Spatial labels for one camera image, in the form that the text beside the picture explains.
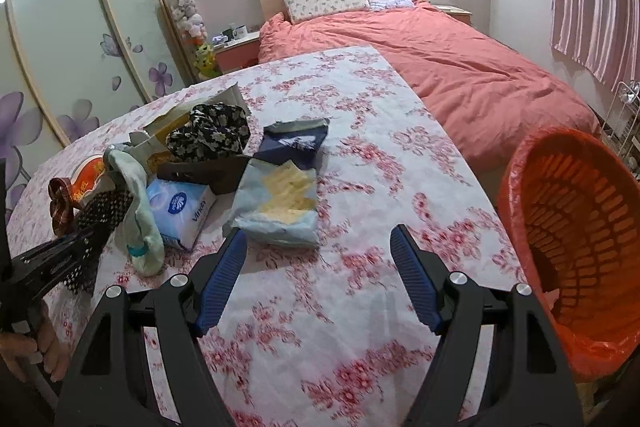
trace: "stack of plush toys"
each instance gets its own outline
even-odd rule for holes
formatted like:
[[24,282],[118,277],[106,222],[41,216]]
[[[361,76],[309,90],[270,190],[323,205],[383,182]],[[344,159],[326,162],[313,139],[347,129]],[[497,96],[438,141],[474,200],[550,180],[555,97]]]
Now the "stack of plush toys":
[[202,16],[198,13],[195,0],[176,0],[172,15],[175,25],[182,33],[182,41],[188,44],[195,53],[193,65],[200,71],[202,76],[213,78],[220,76],[216,68],[216,58],[214,47],[207,43],[207,29],[202,21]]

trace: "blue tissue pack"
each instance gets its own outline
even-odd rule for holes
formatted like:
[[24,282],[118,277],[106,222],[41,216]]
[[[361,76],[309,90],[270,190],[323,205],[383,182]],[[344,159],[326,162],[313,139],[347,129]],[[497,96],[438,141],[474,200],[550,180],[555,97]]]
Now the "blue tissue pack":
[[155,179],[146,188],[146,195],[164,244],[191,251],[216,201],[211,189]]

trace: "pink curtain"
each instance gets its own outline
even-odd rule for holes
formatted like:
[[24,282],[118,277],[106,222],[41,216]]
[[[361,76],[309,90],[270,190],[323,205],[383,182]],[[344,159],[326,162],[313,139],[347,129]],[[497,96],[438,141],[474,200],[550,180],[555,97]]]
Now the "pink curtain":
[[551,45],[612,90],[640,79],[640,0],[554,0]]

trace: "wardrobe door frame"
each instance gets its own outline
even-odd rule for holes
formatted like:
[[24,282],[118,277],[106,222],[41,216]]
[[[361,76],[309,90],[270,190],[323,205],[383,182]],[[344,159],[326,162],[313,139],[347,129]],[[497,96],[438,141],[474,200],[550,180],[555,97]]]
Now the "wardrobe door frame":
[[[126,40],[122,32],[120,31],[120,27],[118,26],[114,12],[111,9],[110,1],[109,0],[99,0],[99,1],[100,1],[100,5],[102,6],[102,11],[107,19],[106,20],[107,26],[110,28],[111,33],[113,34],[116,42],[118,43],[122,51],[122,58],[124,60],[127,70],[129,71],[131,77],[134,80],[136,89],[138,90],[138,92],[140,93],[140,95],[142,96],[143,100],[145,100],[146,103],[151,102],[153,100],[153,94],[147,89],[147,87],[145,86],[145,83],[142,81],[142,76],[140,75],[140,72],[135,67],[135,63],[132,59],[131,51],[129,47],[126,45]],[[188,57],[186,55],[186,52],[184,51],[184,47],[182,46],[182,43],[180,42],[179,35],[177,33],[175,25],[172,22],[168,4],[166,0],[158,0],[158,3],[161,7],[162,18],[164,19],[164,23],[168,26],[168,29],[170,30],[170,34],[172,36],[172,42],[168,42],[167,44],[168,45],[172,44],[175,47],[175,49],[178,51],[178,54],[180,55],[176,65],[178,66],[178,68],[180,68],[183,74],[189,75],[188,78],[185,78],[185,81],[193,84],[194,83],[193,71],[189,67]],[[26,59],[26,54],[23,51],[22,45],[20,43],[20,37],[18,36],[18,32],[16,31],[16,22],[15,22],[14,10],[13,10],[13,5],[11,0],[5,0],[4,10],[7,18],[9,36],[14,48],[14,53],[15,53],[17,62],[20,66],[20,71],[22,73],[22,76],[24,77],[24,81],[29,87],[29,90],[31,91],[31,94],[33,95],[33,98],[36,104],[38,105],[38,108],[43,113],[44,118],[47,121],[47,124],[49,125],[49,127],[51,127],[51,130],[53,131],[54,135],[56,136],[56,138],[58,139],[62,147],[66,147],[70,144],[70,141],[66,133],[64,132],[64,130],[56,120],[56,118],[53,116],[53,113],[51,112],[49,105],[47,104],[46,100],[44,100],[44,97],[40,92],[40,90],[38,89],[38,86],[36,85],[33,79],[33,75],[31,74],[29,63],[28,63],[28,60]]]

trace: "blue gripper pad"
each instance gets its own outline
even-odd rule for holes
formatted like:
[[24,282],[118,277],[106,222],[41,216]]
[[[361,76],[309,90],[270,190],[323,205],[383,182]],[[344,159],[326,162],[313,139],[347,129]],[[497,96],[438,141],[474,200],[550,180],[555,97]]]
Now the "blue gripper pad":
[[391,256],[394,258],[418,320],[435,332],[442,323],[438,313],[438,293],[417,258],[413,241],[409,241],[404,232],[399,227],[395,227],[391,231],[389,244]]
[[195,326],[202,335],[206,335],[210,328],[218,324],[220,315],[222,315],[229,295],[231,295],[231,290],[238,280],[246,258],[244,232],[238,230],[226,245],[225,250],[219,251],[218,254],[222,258],[200,294],[200,315],[198,315]]

